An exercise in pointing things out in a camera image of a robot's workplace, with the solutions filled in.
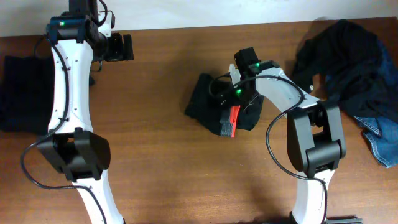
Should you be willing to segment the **black leggings red waistband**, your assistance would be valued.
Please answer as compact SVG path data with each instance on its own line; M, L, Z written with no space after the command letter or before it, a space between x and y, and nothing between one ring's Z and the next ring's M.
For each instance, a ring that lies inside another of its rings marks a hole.
M217 96L230 82L202 73L184 114L219 136L234 137L237 129L250 131L259 121L264 97L257 95L247 106L221 106Z

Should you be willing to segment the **dark green trousers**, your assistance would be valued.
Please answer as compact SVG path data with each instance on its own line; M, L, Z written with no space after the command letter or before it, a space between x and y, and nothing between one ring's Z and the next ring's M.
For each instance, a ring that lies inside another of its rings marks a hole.
M1 130L46 135L53 109L53 58L4 58Z

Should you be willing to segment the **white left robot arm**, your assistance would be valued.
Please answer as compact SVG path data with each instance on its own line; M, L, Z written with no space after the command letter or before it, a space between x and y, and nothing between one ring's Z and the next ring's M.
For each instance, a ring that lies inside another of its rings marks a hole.
M113 33L115 16L104 1L70 1L50 19L55 85L47 135L35 144L50 165L71 182L92 223L124 223L108 180L109 142L94 133L89 87L92 63L133 60L130 35Z

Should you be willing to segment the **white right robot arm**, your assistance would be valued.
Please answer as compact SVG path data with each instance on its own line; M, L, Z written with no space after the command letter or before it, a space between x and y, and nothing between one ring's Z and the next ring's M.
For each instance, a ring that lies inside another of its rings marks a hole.
M328 186L340 160L346 155L340 110L336 103L322 101L294 83L273 60L261 61L252 47L234 55L226 89L212 94L218 104L230 109L229 128L234 130L238 113L256 96L267 98L280 111L270 123L266 137L281 118L287 118L287 155L295 171L286 169L271 153L276 165L297 179L290 223L329 223Z

